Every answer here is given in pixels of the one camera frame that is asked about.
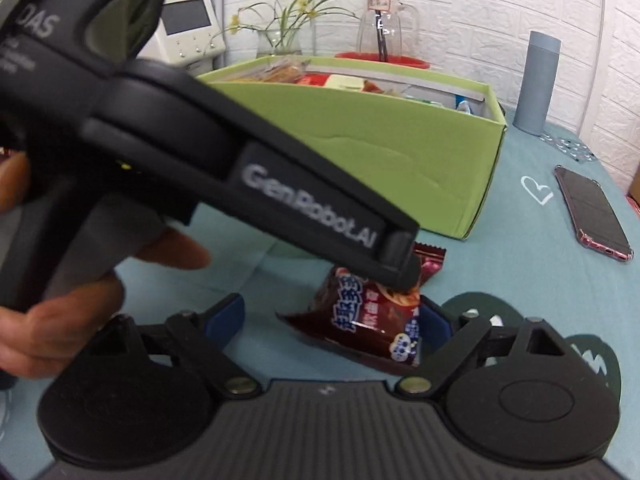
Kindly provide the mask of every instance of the glass vase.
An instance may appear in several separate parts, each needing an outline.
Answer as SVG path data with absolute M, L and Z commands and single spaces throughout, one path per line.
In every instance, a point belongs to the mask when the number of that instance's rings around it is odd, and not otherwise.
M 301 55 L 300 29 L 290 28 L 258 30 L 258 51 L 255 57 Z

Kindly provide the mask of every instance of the red snack package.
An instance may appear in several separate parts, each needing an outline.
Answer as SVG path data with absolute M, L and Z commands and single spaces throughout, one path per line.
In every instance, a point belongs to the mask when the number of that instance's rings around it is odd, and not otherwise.
M 315 72 L 307 73 L 305 76 L 300 78 L 296 84 L 306 86 L 324 86 L 330 75 L 331 74 L 317 74 Z
M 378 85 L 376 85 L 375 83 L 372 83 L 371 81 L 365 81 L 364 82 L 364 89 L 362 90 L 363 92 L 369 92 L 372 94 L 383 94 L 384 92 L 382 91 L 382 89 L 380 89 L 378 87 Z
M 442 268 L 446 250 L 416 244 L 420 280 L 408 293 L 334 267 L 309 312 L 278 317 L 317 340 L 348 349 L 364 364 L 402 374 L 420 364 L 420 287 Z

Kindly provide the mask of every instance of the pink phone case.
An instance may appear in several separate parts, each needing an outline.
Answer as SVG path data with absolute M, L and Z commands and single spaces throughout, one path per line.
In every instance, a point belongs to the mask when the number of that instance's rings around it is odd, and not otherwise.
M 601 244 L 597 242 L 596 240 L 593 239 L 593 237 L 589 236 L 577 225 L 576 218 L 575 218 L 575 209 L 571 200 L 568 198 L 568 191 L 564 186 L 564 181 L 562 180 L 562 177 L 560 177 L 558 174 L 559 168 L 562 168 L 563 170 L 567 170 L 567 169 L 562 166 L 556 166 L 554 174 L 556 176 L 556 179 L 558 180 L 558 184 L 560 185 L 560 191 L 562 191 L 564 202 L 566 203 L 569 209 L 569 215 L 571 216 L 571 222 L 574 224 L 575 235 L 578 242 L 582 246 L 588 249 L 593 249 L 594 251 L 598 251 L 599 253 L 606 254 L 610 258 L 614 258 L 615 260 L 618 260 L 620 262 L 630 262 L 634 257 L 634 251 L 631 247 L 629 247 L 628 253 L 621 253 L 620 251 L 607 247 L 605 244 Z M 600 189 L 602 189 L 602 186 L 600 186 L 599 182 L 593 179 L 591 179 L 591 181 L 597 184 Z

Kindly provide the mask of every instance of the glass pitcher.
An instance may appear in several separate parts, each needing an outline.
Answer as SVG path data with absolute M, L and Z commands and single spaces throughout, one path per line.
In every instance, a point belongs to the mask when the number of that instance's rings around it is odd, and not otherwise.
M 412 18 L 411 38 L 402 38 L 400 14 L 408 11 Z M 385 50 L 391 56 L 413 57 L 418 52 L 420 13 L 400 0 L 365 0 L 356 47 L 361 54 L 378 54 Z

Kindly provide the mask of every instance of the screw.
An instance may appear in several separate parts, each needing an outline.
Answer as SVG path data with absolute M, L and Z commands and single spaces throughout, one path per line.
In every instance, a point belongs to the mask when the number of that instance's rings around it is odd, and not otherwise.
M 258 383 L 251 377 L 234 377 L 225 383 L 225 388 L 234 395 L 247 395 L 258 389 Z
M 424 377 L 405 377 L 399 383 L 400 389 L 408 394 L 425 394 L 431 387 L 431 381 Z

